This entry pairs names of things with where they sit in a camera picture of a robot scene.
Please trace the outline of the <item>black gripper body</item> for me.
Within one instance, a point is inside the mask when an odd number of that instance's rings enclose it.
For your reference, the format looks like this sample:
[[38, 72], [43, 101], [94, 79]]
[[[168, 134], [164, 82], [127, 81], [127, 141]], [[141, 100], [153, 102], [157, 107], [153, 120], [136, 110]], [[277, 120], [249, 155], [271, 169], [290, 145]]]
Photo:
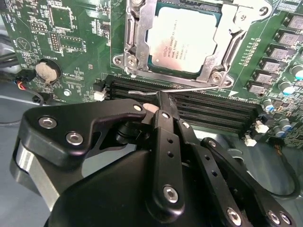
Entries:
[[[148, 212], [149, 159], [132, 152], [69, 187], [56, 201], [51, 227], [159, 227]], [[173, 227], [216, 227], [218, 217], [196, 170], [182, 167], [185, 211]]]

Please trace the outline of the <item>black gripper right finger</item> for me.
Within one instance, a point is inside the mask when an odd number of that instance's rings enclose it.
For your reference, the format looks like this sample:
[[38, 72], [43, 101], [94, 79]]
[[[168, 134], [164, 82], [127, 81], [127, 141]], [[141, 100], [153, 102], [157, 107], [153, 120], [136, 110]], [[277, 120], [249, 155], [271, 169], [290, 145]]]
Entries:
[[167, 95], [180, 138], [181, 159], [189, 161], [197, 183], [190, 198], [206, 200], [212, 227], [295, 227], [291, 215], [218, 142], [199, 140], [178, 115], [175, 100]]

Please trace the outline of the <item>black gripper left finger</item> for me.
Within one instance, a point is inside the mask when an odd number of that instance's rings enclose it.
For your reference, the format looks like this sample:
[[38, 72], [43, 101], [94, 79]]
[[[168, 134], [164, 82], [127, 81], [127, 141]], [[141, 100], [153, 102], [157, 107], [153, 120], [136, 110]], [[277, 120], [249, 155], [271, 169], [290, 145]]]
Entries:
[[124, 156], [146, 151], [150, 215], [180, 215], [185, 198], [180, 140], [159, 91], [152, 104], [132, 99], [33, 108], [18, 132], [18, 166], [49, 210], [71, 186]]

